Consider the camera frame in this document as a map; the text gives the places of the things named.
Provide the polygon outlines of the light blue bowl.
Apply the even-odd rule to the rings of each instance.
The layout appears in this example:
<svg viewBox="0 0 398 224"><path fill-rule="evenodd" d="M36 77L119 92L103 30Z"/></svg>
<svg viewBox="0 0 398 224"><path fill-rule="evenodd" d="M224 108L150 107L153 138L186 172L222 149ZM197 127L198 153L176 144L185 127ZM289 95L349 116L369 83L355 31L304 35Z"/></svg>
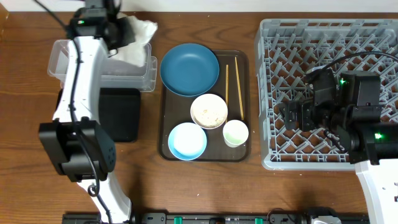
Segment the light blue bowl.
<svg viewBox="0 0 398 224"><path fill-rule="evenodd" d="M207 146L204 130L195 123L181 123L174 127L168 138L168 147L173 156L182 161L199 158Z"/></svg>

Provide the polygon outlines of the white tissue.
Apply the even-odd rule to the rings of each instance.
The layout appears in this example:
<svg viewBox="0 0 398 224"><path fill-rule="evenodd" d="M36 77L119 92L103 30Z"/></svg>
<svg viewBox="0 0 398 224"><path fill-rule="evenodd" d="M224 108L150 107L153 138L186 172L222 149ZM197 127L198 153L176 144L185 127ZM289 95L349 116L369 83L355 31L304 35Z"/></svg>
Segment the white tissue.
<svg viewBox="0 0 398 224"><path fill-rule="evenodd" d="M118 13L117 18L121 19L127 25L127 28L132 30L131 36L134 40L129 40L126 46L118 48L116 54L110 56L110 58L143 67L147 57L144 47L154 36L158 24L148 20L142 21L136 16L127 16L121 12Z"/></svg>

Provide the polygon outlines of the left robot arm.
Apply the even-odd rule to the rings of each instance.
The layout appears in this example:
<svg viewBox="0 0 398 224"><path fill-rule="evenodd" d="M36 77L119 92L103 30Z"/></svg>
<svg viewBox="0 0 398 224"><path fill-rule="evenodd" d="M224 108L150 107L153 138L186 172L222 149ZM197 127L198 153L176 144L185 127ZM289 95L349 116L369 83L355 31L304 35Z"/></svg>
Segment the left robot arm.
<svg viewBox="0 0 398 224"><path fill-rule="evenodd" d="M117 180L116 146L100 125L103 63L123 46L119 1L85 1L68 24L68 67L52 122L39 126L39 139L55 170L91 197L99 217L91 223L137 223L130 198Z"/></svg>

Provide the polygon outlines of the pink bowl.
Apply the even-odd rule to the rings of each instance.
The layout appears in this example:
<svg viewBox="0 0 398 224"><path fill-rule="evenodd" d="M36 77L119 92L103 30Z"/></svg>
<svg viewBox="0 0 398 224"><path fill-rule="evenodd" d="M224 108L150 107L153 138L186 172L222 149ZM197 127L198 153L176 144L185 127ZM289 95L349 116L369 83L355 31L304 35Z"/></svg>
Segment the pink bowl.
<svg viewBox="0 0 398 224"><path fill-rule="evenodd" d="M197 97L191 107L190 116L194 123L204 129L215 129L225 123L228 107L224 99L215 94Z"/></svg>

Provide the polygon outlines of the black plastic bin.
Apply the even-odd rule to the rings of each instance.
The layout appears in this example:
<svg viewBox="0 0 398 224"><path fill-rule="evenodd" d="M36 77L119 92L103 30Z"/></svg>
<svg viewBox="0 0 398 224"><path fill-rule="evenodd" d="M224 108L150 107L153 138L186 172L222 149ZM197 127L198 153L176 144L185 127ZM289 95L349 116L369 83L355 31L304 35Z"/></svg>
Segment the black plastic bin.
<svg viewBox="0 0 398 224"><path fill-rule="evenodd" d="M140 91L135 88L101 88L99 94L99 123L113 142L135 142L139 129ZM47 137L61 144L75 140L69 125L52 124Z"/></svg>

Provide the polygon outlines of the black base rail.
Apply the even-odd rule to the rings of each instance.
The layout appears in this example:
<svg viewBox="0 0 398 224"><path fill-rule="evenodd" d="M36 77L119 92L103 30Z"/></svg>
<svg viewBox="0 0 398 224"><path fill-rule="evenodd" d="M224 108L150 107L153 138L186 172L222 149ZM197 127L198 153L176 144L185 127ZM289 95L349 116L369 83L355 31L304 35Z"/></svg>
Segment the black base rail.
<svg viewBox="0 0 398 224"><path fill-rule="evenodd" d="M285 223L341 223L370 224L369 217L361 214L338 214L328 207L309 208L302 213L287 212L281 208L271 210L267 215L187 215L146 213L141 219L133 216L131 223L141 224L285 224Z"/></svg>

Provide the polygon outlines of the dark blue plate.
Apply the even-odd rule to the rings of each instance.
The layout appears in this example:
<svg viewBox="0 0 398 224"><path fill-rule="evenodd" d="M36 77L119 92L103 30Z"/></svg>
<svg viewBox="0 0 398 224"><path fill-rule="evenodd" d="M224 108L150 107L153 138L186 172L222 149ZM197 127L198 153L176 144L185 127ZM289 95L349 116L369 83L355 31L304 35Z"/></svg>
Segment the dark blue plate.
<svg viewBox="0 0 398 224"><path fill-rule="evenodd" d="M176 95L192 97L206 93L217 82L220 64L215 53L200 44L180 44L170 49L160 64L164 86Z"/></svg>

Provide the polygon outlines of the right wooden chopstick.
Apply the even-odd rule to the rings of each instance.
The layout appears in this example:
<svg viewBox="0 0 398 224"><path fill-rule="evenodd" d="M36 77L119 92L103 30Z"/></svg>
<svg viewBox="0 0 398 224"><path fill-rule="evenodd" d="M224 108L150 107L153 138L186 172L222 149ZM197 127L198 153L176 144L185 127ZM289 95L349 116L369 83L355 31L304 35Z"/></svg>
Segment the right wooden chopstick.
<svg viewBox="0 0 398 224"><path fill-rule="evenodd" d="M242 99L242 94L241 94L241 84L240 84L239 67L238 67L237 57L234 58L234 61L235 61L236 82L237 82L237 90L238 90L238 98L239 98L239 110L240 110L241 121L243 121L244 120L243 99Z"/></svg>

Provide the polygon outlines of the clear plastic bin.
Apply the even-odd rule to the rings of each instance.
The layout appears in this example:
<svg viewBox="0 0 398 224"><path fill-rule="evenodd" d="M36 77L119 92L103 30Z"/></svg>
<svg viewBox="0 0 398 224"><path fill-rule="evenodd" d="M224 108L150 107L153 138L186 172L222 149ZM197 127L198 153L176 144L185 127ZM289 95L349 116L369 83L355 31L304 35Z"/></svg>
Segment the clear plastic bin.
<svg viewBox="0 0 398 224"><path fill-rule="evenodd" d="M152 55L151 44L144 46L146 61L142 67L108 58L103 65L101 87L136 88L142 92L155 89L157 77L157 58ZM55 41L49 58L47 73L51 77L65 81L68 67L68 40Z"/></svg>

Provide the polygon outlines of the dark brown tray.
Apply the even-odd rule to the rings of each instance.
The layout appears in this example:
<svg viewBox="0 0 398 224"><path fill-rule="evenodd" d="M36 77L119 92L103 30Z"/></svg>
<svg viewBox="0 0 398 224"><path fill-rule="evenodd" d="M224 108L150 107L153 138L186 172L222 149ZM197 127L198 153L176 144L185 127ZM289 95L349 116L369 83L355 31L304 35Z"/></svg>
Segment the dark brown tray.
<svg viewBox="0 0 398 224"><path fill-rule="evenodd" d="M220 75L209 90L210 93L222 98L225 96L225 75L226 64L229 65L229 97L228 97L228 118L241 120L239 110L239 98L236 82L236 69L234 58L237 57L239 67L239 77L241 84L241 94L243 99L244 120L247 127L250 125L250 91L249 91L249 64L246 54L240 50L214 50L213 51L220 63ZM160 126L158 152L169 161L176 161L168 147L168 138L171 130L176 125L191 122L190 107L194 97L184 97L176 95L163 87L160 107ZM223 139L223 128L206 129L207 146L204 153L196 159L198 162L240 162L245 160L251 151L250 140L244 144L232 148L226 145Z"/></svg>

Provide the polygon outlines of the grey dishwasher rack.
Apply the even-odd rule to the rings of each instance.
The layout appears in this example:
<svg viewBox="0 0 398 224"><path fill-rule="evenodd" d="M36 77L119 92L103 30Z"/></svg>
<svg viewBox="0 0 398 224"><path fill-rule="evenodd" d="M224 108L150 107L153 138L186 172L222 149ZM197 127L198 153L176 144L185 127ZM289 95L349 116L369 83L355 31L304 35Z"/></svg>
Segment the grey dishwasher rack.
<svg viewBox="0 0 398 224"><path fill-rule="evenodd" d="M265 19L254 41L259 91L259 141L268 170L352 171L322 129L288 130L278 104L312 95L303 76L334 64L335 75L364 70L381 78L381 119L397 121L397 21L395 19Z"/></svg>

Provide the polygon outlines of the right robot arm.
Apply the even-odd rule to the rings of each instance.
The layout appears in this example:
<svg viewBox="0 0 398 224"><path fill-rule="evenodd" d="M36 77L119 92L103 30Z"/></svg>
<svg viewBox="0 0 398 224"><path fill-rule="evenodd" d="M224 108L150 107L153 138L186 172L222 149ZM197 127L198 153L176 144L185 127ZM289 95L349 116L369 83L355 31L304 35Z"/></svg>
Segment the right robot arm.
<svg viewBox="0 0 398 224"><path fill-rule="evenodd" d="M305 78L313 96L278 105L285 127L323 128L324 135L354 165L369 221L397 223L397 124L381 120L380 76L348 71L335 79L332 70L322 68Z"/></svg>

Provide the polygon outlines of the white cup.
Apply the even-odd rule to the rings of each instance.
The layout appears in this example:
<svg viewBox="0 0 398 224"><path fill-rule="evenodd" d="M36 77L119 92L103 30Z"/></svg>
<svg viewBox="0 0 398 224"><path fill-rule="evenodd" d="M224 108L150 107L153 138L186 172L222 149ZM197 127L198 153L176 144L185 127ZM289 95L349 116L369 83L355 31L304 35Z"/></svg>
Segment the white cup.
<svg viewBox="0 0 398 224"><path fill-rule="evenodd" d="M249 129L240 120L228 121L223 127L223 138L227 146L238 147L244 144L249 137Z"/></svg>

